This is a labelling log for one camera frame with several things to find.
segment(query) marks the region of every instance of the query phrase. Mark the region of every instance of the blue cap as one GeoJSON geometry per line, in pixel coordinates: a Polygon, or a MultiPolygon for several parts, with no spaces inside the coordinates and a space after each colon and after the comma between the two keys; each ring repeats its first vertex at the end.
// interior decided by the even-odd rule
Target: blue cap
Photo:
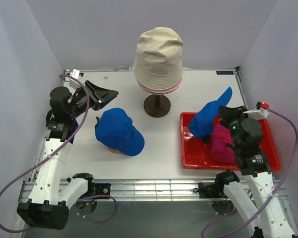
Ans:
{"type": "Polygon", "coordinates": [[[113,108],[103,113],[95,127],[96,139],[109,148],[117,149],[126,155],[139,154],[145,140],[133,126],[133,120],[121,108],[113,108]]]}
{"type": "Polygon", "coordinates": [[[197,138],[213,132],[213,119],[219,114],[219,106],[226,106],[232,98],[232,89],[229,87],[217,99],[207,103],[190,121],[188,129],[197,138]]]}

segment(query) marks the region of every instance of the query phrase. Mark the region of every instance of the beige hat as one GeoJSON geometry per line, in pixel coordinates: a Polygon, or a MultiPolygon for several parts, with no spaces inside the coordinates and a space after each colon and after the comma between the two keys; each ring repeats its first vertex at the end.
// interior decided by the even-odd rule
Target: beige hat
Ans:
{"type": "Polygon", "coordinates": [[[170,28],[144,32],[138,39],[134,62],[137,81],[157,91],[176,86],[182,78],[182,49],[180,36],[170,28]]]}

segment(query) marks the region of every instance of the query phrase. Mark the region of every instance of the black disc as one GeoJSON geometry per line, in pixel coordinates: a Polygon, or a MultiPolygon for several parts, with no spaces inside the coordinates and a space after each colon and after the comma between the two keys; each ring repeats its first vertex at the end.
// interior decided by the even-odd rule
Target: black disc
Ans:
{"type": "Polygon", "coordinates": [[[170,108],[170,100],[165,95],[150,95],[144,102],[145,112],[153,118],[164,117],[170,108]]]}

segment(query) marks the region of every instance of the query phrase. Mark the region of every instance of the white table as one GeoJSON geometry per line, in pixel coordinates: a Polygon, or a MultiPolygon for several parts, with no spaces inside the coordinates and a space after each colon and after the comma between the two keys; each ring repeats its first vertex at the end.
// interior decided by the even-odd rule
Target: white table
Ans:
{"type": "Polygon", "coordinates": [[[75,136],[63,170],[63,179],[76,173],[90,173],[95,179],[201,179],[214,178],[220,172],[185,169],[182,166],[180,114],[198,112],[228,87],[233,90],[228,106],[243,105],[235,75],[217,75],[215,70],[185,70],[180,87],[167,95],[171,110],[162,118],[152,118],[144,112],[143,103],[149,93],[139,87],[131,71],[85,72],[79,79],[117,90],[119,95],[103,110],[89,110],[85,124],[75,136]],[[134,157],[113,154],[96,140],[96,116],[115,107],[123,108],[144,136],[146,143],[141,154],[134,157]]]}

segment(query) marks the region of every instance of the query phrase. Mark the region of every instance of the red tray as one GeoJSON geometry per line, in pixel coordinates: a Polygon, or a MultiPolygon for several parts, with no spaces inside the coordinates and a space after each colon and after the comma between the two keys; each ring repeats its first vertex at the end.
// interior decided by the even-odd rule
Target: red tray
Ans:
{"type": "MultiPolygon", "coordinates": [[[[194,137],[188,125],[196,113],[181,113],[181,142],[182,142],[182,164],[190,169],[219,169],[238,170],[236,165],[221,164],[213,160],[209,155],[209,144],[204,144],[200,139],[194,137]]],[[[259,120],[263,126],[264,138],[260,144],[266,154],[273,171],[280,170],[280,162],[275,149],[267,120],[259,120]]],[[[219,123],[219,117],[215,117],[213,125],[219,123]]]]}

